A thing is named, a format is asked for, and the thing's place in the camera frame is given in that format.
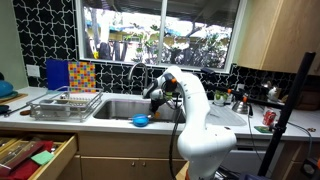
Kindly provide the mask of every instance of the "kitchen sink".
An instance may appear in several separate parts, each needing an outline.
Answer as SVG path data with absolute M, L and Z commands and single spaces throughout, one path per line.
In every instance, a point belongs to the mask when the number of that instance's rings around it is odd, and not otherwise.
M 123 100 L 111 99 L 103 103 L 100 109 L 93 115 L 96 119 L 101 120 L 129 120 L 135 114 L 153 115 L 149 111 L 150 100 Z M 168 105 L 163 104 L 159 107 L 159 118 L 150 118 L 150 122 L 168 122 L 173 123 L 178 119 L 179 123 L 185 123 L 182 110 L 172 110 Z

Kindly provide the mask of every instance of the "yellow item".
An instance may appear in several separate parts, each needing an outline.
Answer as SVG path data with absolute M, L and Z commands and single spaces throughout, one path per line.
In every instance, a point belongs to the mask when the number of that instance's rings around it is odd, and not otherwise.
M 99 53 L 98 53 L 98 51 L 94 51 L 94 52 L 93 52 L 93 57 L 94 57 L 95 59 L 99 59 Z

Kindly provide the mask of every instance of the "cabinet door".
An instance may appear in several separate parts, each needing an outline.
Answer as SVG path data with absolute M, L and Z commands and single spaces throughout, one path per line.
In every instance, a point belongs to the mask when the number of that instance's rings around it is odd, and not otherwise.
M 178 174 L 185 163 L 185 160 L 180 159 L 172 161 L 174 175 Z M 172 179 L 168 159 L 140 159 L 139 169 L 139 180 Z
M 254 0 L 247 3 L 248 19 L 244 23 L 246 31 L 237 64 L 261 69 L 282 0 Z
M 83 180 L 138 179 L 137 158 L 81 157 Z
M 59 175 L 58 180 L 81 180 L 80 156 L 75 155 Z
M 296 73 L 304 53 L 317 51 L 318 7 L 319 0 L 283 1 L 262 69 Z
M 288 169 L 282 178 L 283 180 L 299 179 L 299 180 L 308 180 L 307 176 L 300 172 L 302 162 L 291 162 L 288 166 Z

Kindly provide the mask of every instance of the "metal pole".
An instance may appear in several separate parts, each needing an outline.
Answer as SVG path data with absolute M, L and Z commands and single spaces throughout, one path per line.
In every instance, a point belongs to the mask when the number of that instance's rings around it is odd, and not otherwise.
M 159 44 L 158 44 L 157 64 L 160 64 L 161 56 L 162 56 L 163 39 L 164 39 L 164 28 L 166 26 L 166 16 L 167 16 L 167 3 L 168 3 L 168 0 L 162 0 L 160 36 L 159 36 Z
M 280 139 L 282 137 L 282 134 L 286 131 L 286 125 L 288 123 L 288 120 L 290 118 L 292 109 L 296 105 L 297 97 L 299 97 L 300 92 L 302 90 L 302 86 L 305 82 L 305 79 L 308 75 L 310 66 L 313 62 L 313 59 L 315 57 L 316 53 L 310 53 L 306 52 L 304 54 L 304 57 L 302 59 L 302 63 L 300 65 L 300 68 L 298 70 L 297 76 L 294 79 L 293 85 L 290 89 L 289 96 L 287 99 L 286 104 L 282 108 L 281 115 L 279 118 L 279 122 L 275 125 L 275 130 L 272 136 L 272 139 L 270 141 L 269 147 L 266 151 L 266 154 L 263 158 L 262 164 L 260 166 L 258 176 L 265 176 L 270 163 L 272 161 L 272 158 L 274 156 L 274 153 L 278 147 L 278 144 L 280 142 Z

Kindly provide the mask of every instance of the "electrical outlet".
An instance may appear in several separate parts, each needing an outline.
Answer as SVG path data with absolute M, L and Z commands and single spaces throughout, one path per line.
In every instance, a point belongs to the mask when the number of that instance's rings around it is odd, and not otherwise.
M 39 66 L 27 64 L 27 74 L 28 76 L 40 77 Z

